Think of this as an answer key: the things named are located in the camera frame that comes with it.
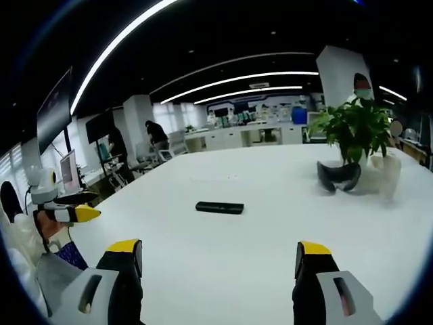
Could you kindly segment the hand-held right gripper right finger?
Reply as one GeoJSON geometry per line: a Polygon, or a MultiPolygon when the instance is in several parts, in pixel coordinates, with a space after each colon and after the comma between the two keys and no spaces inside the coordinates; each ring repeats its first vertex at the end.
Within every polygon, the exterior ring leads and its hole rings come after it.
{"type": "Polygon", "coordinates": [[[372,294],[338,268],[331,251],[318,243],[297,244],[292,291],[295,324],[383,324],[372,294]]]}

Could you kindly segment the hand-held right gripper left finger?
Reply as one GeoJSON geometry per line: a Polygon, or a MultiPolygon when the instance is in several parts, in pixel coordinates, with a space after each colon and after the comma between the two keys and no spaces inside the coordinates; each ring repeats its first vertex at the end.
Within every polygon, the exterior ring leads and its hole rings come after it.
{"type": "Polygon", "coordinates": [[[95,268],[54,256],[50,266],[52,324],[141,324],[141,241],[110,247],[95,268]]]}

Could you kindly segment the person's left hand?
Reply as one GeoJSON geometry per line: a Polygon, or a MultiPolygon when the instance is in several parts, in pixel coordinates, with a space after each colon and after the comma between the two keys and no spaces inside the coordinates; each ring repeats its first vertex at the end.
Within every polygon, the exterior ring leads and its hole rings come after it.
{"type": "Polygon", "coordinates": [[[36,214],[36,225],[46,244],[49,243],[49,239],[52,236],[56,235],[63,228],[66,227],[65,223],[50,219],[46,211],[39,211],[36,214]]]}

